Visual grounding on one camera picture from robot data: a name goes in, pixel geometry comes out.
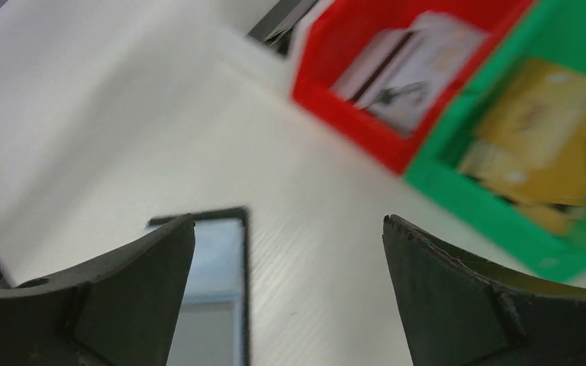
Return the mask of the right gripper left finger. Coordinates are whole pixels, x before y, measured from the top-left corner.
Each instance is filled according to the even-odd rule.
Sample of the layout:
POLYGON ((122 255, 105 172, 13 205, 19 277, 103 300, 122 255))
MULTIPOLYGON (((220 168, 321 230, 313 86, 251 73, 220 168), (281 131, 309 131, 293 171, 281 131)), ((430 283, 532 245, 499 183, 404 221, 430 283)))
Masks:
POLYGON ((165 365, 195 248, 176 217, 125 246, 0 288, 0 365, 165 365))

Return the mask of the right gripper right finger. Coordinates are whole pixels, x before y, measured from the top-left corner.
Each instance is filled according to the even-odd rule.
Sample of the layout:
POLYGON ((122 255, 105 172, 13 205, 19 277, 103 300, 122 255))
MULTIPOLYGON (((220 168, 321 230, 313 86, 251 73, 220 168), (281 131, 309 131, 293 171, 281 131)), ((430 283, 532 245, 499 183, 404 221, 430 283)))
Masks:
POLYGON ((396 215, 382 241, 415 365, 586 365, 586 288, 506 268, 396 215))

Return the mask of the black leather card holder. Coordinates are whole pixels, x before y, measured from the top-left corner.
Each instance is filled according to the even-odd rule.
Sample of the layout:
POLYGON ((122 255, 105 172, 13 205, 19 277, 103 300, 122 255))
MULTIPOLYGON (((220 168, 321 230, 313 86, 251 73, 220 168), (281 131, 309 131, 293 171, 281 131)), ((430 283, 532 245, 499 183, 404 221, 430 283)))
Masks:
POLYGON ((195 251, 167 363, 251 363, 250 212, 192 214, 195 251))

